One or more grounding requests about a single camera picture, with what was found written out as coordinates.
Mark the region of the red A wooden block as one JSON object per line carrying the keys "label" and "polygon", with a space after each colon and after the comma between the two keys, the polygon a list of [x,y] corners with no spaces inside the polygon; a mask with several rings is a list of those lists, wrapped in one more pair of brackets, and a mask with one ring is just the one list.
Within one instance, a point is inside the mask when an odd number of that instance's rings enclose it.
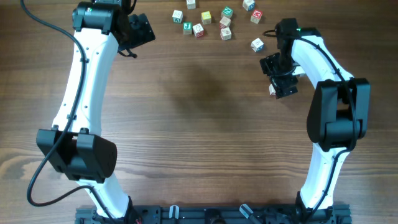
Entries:
{"label": "red A wooden block", "polygon": [[275,96],[276,95],[276,91],[275,91],[275,89],[274,89],[272,84],[269,85],[269,93],[270,93],[271,96]]}

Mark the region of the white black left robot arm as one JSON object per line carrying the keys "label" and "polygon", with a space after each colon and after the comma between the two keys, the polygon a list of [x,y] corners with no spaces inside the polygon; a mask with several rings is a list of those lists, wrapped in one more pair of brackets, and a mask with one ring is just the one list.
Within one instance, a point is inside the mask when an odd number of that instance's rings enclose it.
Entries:
{"label": "white black left robot arm", "polygon": [[131,197],[116,178],[115,143],[101,135],[101,111],[110,68],[117,55],[132,57],[135,47],[155,39],[135,2],[81,2],[72,14],[74,54],[62,105],[50,129],[36,143],[59,173],[88,192],[95,206],[79,210],[78,223],[141,223]]}

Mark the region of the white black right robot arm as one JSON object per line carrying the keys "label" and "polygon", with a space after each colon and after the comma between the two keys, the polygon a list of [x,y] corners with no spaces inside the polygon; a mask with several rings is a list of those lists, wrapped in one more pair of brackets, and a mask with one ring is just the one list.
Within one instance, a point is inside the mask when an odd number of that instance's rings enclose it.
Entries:
{"label": "white black right robot arm", "polygon": [[334,59],[314,27],[299,27],[296,19],[288,18],[263,35],[275,38],[279,49],[260,61],[275,97],[296,93],[300,75],[306,75],[315,89],[307,116],[313,152],[307,179],[298,194],[309,219],[333,206],[342,165],[368,128],[371,86]]}

